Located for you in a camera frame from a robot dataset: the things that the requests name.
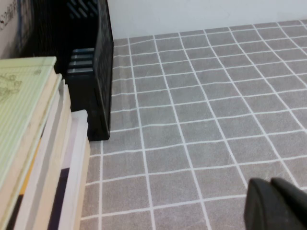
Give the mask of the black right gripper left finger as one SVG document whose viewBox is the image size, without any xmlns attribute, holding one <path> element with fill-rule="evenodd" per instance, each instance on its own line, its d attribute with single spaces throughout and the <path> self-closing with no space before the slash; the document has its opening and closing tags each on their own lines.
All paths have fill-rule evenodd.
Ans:
<svg viewBox="0 0 307 230">
<path fill-rule="evenodd" d="M 269 182 L 252 178 L 244 210 L 247 230 L 299 230 L 300 221 Z"/>
</svg>

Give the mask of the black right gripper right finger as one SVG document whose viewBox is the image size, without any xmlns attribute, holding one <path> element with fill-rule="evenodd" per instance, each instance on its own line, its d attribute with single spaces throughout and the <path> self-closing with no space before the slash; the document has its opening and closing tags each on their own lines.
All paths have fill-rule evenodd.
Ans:
<svg viewBox="0 0 307 230">
<path fill-rule="evenodd" d="M 272 185 L 281 194 L 284 202 L 300 222 L 303 229 L 307 229 L 307 194 L 301 189 L 282 178 L 272 178 Z"/>
</svg>

